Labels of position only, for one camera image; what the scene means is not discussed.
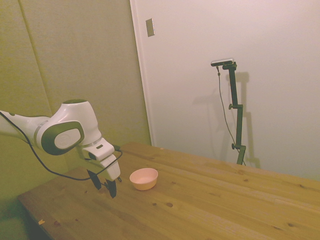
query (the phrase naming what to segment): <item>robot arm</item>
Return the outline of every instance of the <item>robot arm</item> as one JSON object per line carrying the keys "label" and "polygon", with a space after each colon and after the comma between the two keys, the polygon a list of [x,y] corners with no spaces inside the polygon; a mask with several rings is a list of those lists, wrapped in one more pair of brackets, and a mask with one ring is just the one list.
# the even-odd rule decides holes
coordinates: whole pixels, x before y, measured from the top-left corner
{"label": "robot arm", "polygon": [[[26,134],[33,146],[50,155],[63,155],[76,147],[84,165],[92,172],[99,172],[116,160],[115,148],[102,137],[94,110],[86,100],[65,101],[52,117],[0,112]],[[3,117],[0,118],[0,134],[26,141],[24,135]],[[101,175],[108,181],[118,178],[118,161]]]}

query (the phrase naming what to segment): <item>wooden table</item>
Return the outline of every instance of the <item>wooden table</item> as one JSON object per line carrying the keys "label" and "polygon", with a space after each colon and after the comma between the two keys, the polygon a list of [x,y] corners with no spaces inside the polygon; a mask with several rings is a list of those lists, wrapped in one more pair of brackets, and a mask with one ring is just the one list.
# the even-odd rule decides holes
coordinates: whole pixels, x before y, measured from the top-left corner
{"label": "wooden table", "polygon": [[[111,198],[88,181],[57,177],[19,196],[55,240],[320,240],[320,182],[128,143]],[[155,187],[129,176],[158,170]],[[85,168],[68,173],[87,177]]]}

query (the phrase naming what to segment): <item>wood grain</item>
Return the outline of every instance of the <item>wood grain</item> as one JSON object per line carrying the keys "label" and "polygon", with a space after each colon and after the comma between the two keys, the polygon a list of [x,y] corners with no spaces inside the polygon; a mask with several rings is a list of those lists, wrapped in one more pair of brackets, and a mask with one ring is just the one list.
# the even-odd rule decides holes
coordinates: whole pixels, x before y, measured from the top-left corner
{"label": "wood grain", "polygon": [[[114,199],[91,181],[57,177],[19,200],[53,239],[320,239],[318,181],[134,142],[121,149]],[[140,168],[157,169],[155,187],[132,186]]]}

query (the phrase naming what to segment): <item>pink bowl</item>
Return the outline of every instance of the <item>pink bowl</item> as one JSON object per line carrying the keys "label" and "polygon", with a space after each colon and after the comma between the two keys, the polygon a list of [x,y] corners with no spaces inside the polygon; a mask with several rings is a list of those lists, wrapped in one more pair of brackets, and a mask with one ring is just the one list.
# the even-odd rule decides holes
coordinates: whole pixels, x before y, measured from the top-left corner
{"label": "pink bowl", "polygon": [[138,190],[148,190],[157,183],[158,171],[153,168],[141,168],[130,175],[130,181]]}

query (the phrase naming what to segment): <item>cable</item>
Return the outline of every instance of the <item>cable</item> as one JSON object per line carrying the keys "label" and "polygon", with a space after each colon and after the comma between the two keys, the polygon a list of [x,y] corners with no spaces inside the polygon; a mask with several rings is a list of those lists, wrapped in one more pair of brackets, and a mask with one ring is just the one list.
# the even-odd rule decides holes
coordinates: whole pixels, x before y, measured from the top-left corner
{"label": "cable", "polygon": [[229,132],[229,134],[230,134],[230,136],[231,136],[231,138],[232,138],[233,144],[234,144],[234,145],[236,145],[236,142],[235,142],[234,136],[232,135],[232,133],[231,133],[231,131],[230,131],[230,128],[229,128],[229,125],[228,125],[228,122],[227,122],[227,118],[226,118],[226,111],[225,111],[225,105],[224,105],[224,101],[222,100],[222,94],[221,94],[221,80],[220,80],[220,75],[221,75],[221,74],[220,74],[220,72],[219,72],[219,67],[218,67],[218,66],[216,66],[216,69],[217,69],[217,71],[218,71],[218,77],[219,77],[219,94],[220,94],[220,99],[221,99],[221,103],[222,103],[222,109],[223,109],[224,121],[225,121],[226,127],[228,128],[228,132]]}
{"label": "cable", "polygon": [[106,166],[104,169],[102,169],[101,171],[99,171],[98,173],[92,175],[91,177],[87,177],[87,178],[76,178],[76,177],[72,177],[72,176],[68,176],[68,175],[64,175],[64,174],[61,174],[61,173],[58,173],[58,172],[55,172],[55,171],[52,171],[51,169],[49,169],[45,164],[44,162],[40,159],[40,157],[37,155],[34,147],[32,146],[29,138],[27,137],[27,135],[17,126],[15,125],[9,118],[7,118],[1,111],[0,111],[0,115],[5,119],[7,120],[12,126],[14,126],[16,129],[18,129],[22,134],[23,136],[25,137],[25,139],[27,140],[27,144],[30,146],[33,154],[35,155],[36,159],[38,159],[38,161],[41,163],[41,165],[50,173],[52,174],[55,174],[55,175],[58,175],[60,177],[64,177],[64,178],[67,178],[67,179],[72,179],[72,180],[76,180],[76,181],[86,181],[86,180],[89,180],[89,179],[92,179],[92,178],[95,178],[96,176],[98,176],[100,173],[102,173],[104,170],[106,170],[107,168],[109,168],[112,164],[114,164],[122,155],[123,155],[123,152],[120,150],[120,149],[117,149],[115,151],[117,152],[120,152],[120,156],[118,156],[114,161],[112,161],[108,166]]}

